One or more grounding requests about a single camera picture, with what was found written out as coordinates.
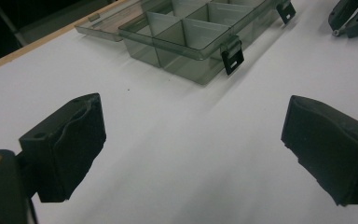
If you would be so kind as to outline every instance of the box latch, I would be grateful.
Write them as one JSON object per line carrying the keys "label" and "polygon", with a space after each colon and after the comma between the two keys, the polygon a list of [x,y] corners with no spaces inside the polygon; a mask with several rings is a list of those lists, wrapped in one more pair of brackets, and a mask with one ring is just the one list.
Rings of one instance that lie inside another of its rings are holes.
{"label": "box latch", "polygon": [[228,75],[231,75],[231,73],[243,62],[241,44],[238,36],[234,35],[220,47],[220,53]]}
{"label": "box latch", "polygon": [[296,10],[290,1],[286,4],[277,5],[277,11],[284,24],[287,24],[287,22],[289,22],[296,15]]}

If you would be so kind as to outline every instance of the plastic storage box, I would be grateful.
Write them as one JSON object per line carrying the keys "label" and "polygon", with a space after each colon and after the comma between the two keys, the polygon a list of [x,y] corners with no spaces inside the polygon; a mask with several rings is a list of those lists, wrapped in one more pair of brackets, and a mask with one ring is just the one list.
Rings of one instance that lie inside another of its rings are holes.
{"label": "plastic storage box", "polygon": [[205,85],[224,68],[230,75],[280,15],[295,14],[290,0],[127,0],[76,29],[124,39],[132,58]]}

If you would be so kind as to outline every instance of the black latch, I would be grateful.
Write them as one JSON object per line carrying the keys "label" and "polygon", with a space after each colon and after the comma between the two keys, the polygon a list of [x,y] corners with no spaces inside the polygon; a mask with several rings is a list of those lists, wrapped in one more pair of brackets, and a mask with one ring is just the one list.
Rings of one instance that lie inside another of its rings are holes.
{"label": "black latch", "polygon": [[296,10],[290,1],[286,4],[277,5],[277,11],[284,24],[287,24],[287,22],[289,22],[296,15]]}
{"label": "black latch", "polygon": [[226,44],[220,47],[223,63],[228,75],[243,63],[242,42],[237,35],[232,36]]}

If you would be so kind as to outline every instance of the white surface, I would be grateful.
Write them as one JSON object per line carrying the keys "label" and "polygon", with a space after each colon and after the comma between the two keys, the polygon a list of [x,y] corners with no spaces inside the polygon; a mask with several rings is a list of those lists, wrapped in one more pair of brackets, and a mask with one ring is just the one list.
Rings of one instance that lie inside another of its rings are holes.
{"label": "white surface", "polygon": [[102,96],[104,149],[70,201],[34,197],[40,223],[358,223],[280,140],[292,94],[358,119],[358,38],[331,36],[336,3],[293,0],[290,24],[206,87],[75,30],[0,67],[0,148],[16,153],[69,100]]}

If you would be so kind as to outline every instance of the clear plastic organizer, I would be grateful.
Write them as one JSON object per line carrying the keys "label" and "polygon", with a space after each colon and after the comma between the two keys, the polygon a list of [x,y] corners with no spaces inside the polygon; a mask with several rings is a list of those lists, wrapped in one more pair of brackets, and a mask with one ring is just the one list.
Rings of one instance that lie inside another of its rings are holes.
{"label": "clear plastic organizer", "polygon": [[205,85],[224,68],[230,75],[276,19],[295,14],[290,0],[127,0],[76,29],[124,39],[132,58]]}

